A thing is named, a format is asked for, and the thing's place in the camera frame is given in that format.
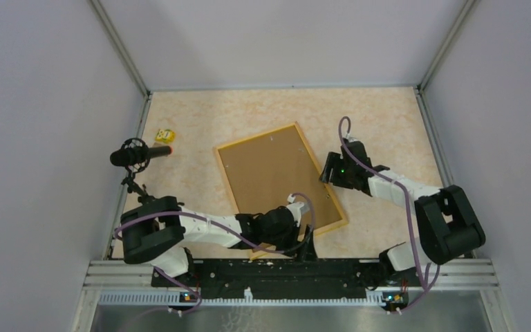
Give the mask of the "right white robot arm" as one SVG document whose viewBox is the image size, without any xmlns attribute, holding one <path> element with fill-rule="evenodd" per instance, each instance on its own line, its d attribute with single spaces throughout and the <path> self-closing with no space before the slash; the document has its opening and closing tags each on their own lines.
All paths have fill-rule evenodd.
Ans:
<svg viewBox="0 0 531 332">
<path fill-rule="evenodd" d="M 373 166 L 364 144 L 344 140 L 329 152 L 319 177 L 323 183 L 384 199 L 407 211 L 418 234 L 380 253 L 378 277 L 396 285 L 416 265 L 443 265 L 486 242 L 485 232 L 465 191 L 450 185 L 423 185 L 384 165 Z"/>
</svg>

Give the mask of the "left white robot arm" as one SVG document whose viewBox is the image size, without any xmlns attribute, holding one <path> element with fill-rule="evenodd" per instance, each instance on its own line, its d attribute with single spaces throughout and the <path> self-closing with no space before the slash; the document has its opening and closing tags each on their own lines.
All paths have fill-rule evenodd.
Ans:
<svg viewBox="0 0 531 332">
<path fill-rule="evenodd" d="M 195 212 L 165 196 L 125 212 L 113 236 L 122 242 L 126 264 L 150 264 L 185 286 L 194 267 L 184 243 L 292 256 L 312 236 L 315 221 L 313 204 L 302 193 L 290 194 L 287 205 L 266 213 L 227 216 Z"/>
</svg>

